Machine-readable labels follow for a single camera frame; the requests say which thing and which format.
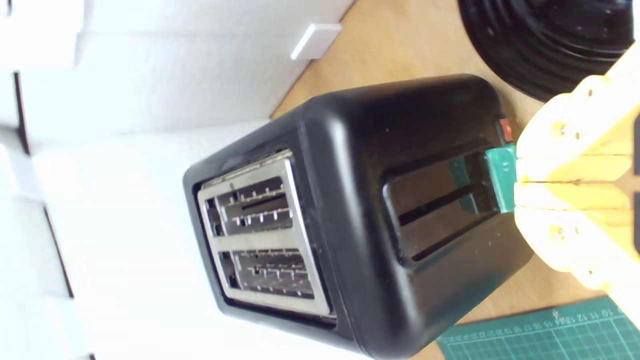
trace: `white plastic piece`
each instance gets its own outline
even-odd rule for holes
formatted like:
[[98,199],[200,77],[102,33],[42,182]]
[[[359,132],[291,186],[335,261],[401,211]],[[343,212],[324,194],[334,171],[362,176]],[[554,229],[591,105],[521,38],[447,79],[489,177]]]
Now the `white plastic piece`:
[[320,59],[341,30],[340,24],[311,24],[291,53],[291,59]]
[[0,194],[44,201],[31,158],[4,145],[0,145]]
[[0,16],[0,70],[72,67],[84,22],[82,0],[14,0]]

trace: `white panel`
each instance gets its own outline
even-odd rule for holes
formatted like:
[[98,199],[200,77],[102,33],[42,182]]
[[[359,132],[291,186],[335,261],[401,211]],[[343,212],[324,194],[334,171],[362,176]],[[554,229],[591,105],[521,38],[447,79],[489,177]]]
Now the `white panel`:
[[289,54],[351,0],[89,0],[74,71],[22,73],[29,139],[191,129],[271,115],[307,65]]
[[100,33],[172,32],[302,36],[340,21],[352,0],[88,0],[85,28]]
[[[15,132],[0,142],[19,149]],[[45,296],[68,297],[42,203],[0,195],[0,359],[67,360],[54,337]]]
[[36,146],[265,118],[306,66],[270,38],[83,35],[79,41],[77,69],[21,74]]
[[216,307],[182,176],[265,123],[125,136],[36,155],[97,359],[360,358],[224,317]]
[[13,73],[0,72],[0,126],[18,127]]

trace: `cutting mat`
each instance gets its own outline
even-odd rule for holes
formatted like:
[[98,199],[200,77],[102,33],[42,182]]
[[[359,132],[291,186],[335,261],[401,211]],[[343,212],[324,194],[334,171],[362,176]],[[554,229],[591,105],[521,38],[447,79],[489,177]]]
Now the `cutting mat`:
[[451,327],[447,360],[640,360],[640,332],[609,297]]

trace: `wooden surface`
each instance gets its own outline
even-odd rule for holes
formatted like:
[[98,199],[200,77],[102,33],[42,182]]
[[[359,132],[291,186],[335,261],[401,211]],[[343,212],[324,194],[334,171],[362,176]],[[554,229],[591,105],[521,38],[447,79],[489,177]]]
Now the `wooden surface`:
[[[471,73],[500,93],[516,131],[542,103],[511,88],[480,59],[462,26],[456,0],[359,0],[325,56],[313,61],[273,118],[325,92],[425,76]],[[474,322],[600,296],[570,274],[533,259],[460,322]],[[432,343],[412,359],[443,359]]]

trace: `white wall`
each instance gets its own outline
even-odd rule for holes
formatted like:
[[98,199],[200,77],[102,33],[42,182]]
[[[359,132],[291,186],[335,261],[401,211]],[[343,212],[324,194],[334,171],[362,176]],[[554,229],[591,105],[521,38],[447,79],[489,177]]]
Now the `white wall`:
[[35,146],[264,119],[307,66],[289,54],[351,0],[87,0],[77,67],[23,72]]
[[263,123],[121,136],[35,156],[98,360],[356,357],[216,307],[182,175]]

